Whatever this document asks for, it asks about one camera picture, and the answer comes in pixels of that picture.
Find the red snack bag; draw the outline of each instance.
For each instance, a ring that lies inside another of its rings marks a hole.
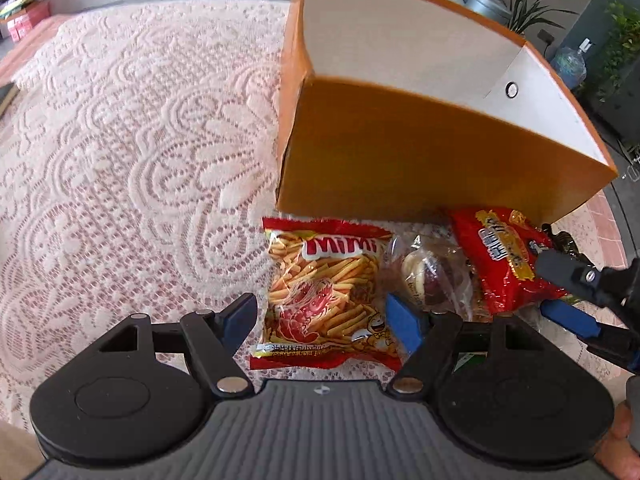
[[[391,234],[338,220],[263,218],[278,271],[251,368],[333,368],[349,357],[400,368],[385,318],[372,306]]]
[[[562,288],[536,277],[538,254],[553,245],[520,211],[470,208],[449,216],[459,245],[480,277],[489,312],[512,312],[566,295]]]

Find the mimi snack bag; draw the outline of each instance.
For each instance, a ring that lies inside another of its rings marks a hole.
[[[337,220],[262,225],[278,270],[251,368],[333,368],[358,357],[398,370],[396,343],[372,306],[391,234]]]

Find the green leaves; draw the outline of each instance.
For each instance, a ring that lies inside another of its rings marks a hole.
[[[509,0],[509,10],[511,19],[508,27],[513,32],[523,34],[527,28],[537,23],[544,23],[550,27],[564,28],[559,23],[552,22],[542,16],[548,12],[564,12],[565,14],[578,14],[572,10],[550,9],[549,6],[542,5],[542,0],[536,0],[531,7],[528,7],[529,0]]]
[[[615,0],[607,5],[606,12],[613,24],[600,55],[600,68],[591,77],[597,82],[596,95],[601,102],[620,88],[621,70],[640,53],[640,12]]]

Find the metal screw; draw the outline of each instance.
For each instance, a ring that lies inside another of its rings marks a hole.
[[[394,381],[392,387],[399,394],[416,394],[420,392],[424,384],[420,379],[415,377],[402,377]]]
[[[239,394],[243,392],[249,383],[242,377],[224,377],[216,383],[216,387],[225,394]]]
[[[505,92],[509,99],[513,99],[514,97],[516,97],[516,95],[518,95],[518,85],[513,81],[511,81],[510,83],[507,84],[507,87],[505,88]]]
[[[330,391],[331,391],[331,388],[329,388],[328,386],[325,386],[324,384],[321,384],[317,388],[314,388],[314,392],[318,395],[326,395]]]

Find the potted plant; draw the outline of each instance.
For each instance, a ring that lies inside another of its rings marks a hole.
[[[562,25],[544,18],[549,12],[564,12],[565,14],[578,14],[572,10],[553,9],[548,5],[543,5],[543,0],[536,0],[529,7],[529,0],[509,0],[509,10],[511,11],[511,19],[508,27],[513,32],[524,34],[531,25],[536,23],[544,23],[550,27],[564,28]]]

